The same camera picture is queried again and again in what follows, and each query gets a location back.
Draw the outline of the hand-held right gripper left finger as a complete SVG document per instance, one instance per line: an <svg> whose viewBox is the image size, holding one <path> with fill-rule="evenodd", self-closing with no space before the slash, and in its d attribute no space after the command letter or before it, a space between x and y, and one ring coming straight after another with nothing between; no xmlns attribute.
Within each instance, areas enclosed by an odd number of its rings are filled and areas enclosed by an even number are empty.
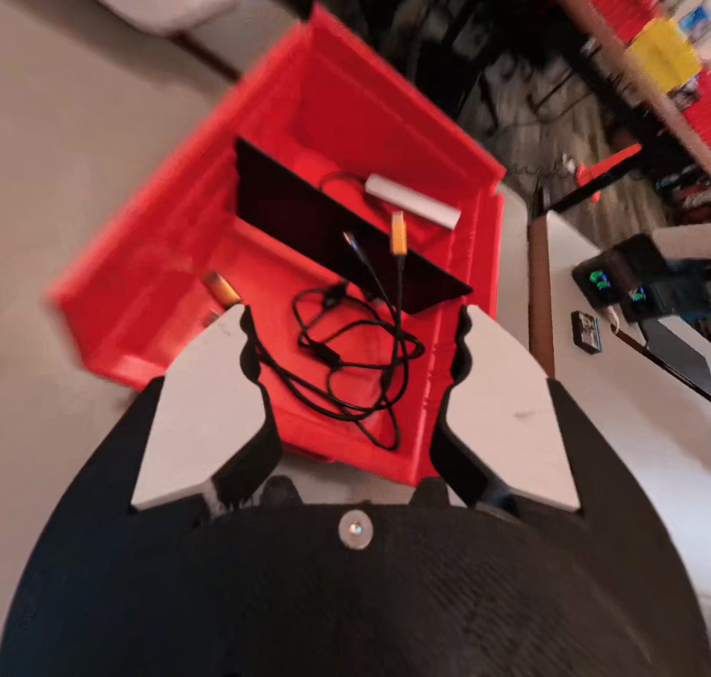
<svg viewBox="0 0 711 677"><path fill-rule="evenodd" d="M176 356L162 379L132 508L196 496L218 516L275 470L282 446L257 340L250 306L237 304Z"/></svg>

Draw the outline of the black angled panel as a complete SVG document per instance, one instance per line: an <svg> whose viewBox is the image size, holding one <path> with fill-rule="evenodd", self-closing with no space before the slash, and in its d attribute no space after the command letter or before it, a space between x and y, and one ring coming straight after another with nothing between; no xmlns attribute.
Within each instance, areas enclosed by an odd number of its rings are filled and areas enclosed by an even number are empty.
<svg viewBox="0 0 711 677"><path fill-rule="evenodd" d="M710 340L680 317L638 323L648 352L666 370L700 395L710 398Z"/></svg>

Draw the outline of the grey USB hub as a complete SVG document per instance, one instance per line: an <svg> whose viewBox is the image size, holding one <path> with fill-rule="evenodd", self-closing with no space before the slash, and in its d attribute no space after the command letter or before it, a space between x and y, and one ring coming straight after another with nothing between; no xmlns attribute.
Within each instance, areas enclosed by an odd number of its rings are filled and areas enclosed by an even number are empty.
<svg viewBox="0 0 711 677"><path fill-rule="evenodd" d="M323 191L326 184L332 181L359 184L369 196L449 231L456 229L461 217L461 211L457 208L378 174L362 177L346 171L333 171L321 178L318 183L319 190Z"/></svg>

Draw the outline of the black bin divider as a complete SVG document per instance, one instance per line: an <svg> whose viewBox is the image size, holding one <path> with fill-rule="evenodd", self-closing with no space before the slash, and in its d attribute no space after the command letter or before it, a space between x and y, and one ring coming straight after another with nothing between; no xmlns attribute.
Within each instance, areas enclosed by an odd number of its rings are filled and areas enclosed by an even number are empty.
<svg viewBox="0 0 711 677"><path fill-rule="evenodd" d="M336 201L253 143L235 140L236 212L246 223L349 281L371 298L395 301L397 271L386 228ZM416 219L406 213L408 252L403 311L418 314L475 289L462 275L414 248Z"/></svg>

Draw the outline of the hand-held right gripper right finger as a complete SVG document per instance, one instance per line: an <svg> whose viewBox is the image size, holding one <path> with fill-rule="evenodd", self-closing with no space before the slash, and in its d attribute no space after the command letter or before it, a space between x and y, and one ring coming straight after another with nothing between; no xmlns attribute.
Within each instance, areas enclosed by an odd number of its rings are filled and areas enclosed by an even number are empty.
<svg viewBox="0 0 711 677"><path fill-rule="evenodd" d="M469 508L518 515L528 501L577 513L582 504L541 365L475 305L461 308L454 342L430 443L437 473Z"/></svg>

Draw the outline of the black device with green lights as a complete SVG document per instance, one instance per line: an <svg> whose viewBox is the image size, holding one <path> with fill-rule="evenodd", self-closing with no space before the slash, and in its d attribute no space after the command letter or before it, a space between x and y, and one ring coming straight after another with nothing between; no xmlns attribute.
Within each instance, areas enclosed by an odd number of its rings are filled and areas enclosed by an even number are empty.
<svg viewBox="0 0 711 677"><path fill-rule="evenodd" d="M628 323L710 315L710 241L689 226L642 233L578 264L573 281L595 311Z"/></svg>

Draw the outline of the yellow storage bin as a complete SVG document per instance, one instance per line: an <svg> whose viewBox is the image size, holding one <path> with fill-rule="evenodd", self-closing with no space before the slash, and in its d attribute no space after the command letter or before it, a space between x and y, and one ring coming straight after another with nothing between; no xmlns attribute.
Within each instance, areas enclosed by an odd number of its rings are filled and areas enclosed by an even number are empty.
<svg viewBox="0 0 711 677"><path fill-rule="evenodd" d="M663 94L684 86L703 68L678 24L665 16L645 24L627 48L627 59Z"/></svg>

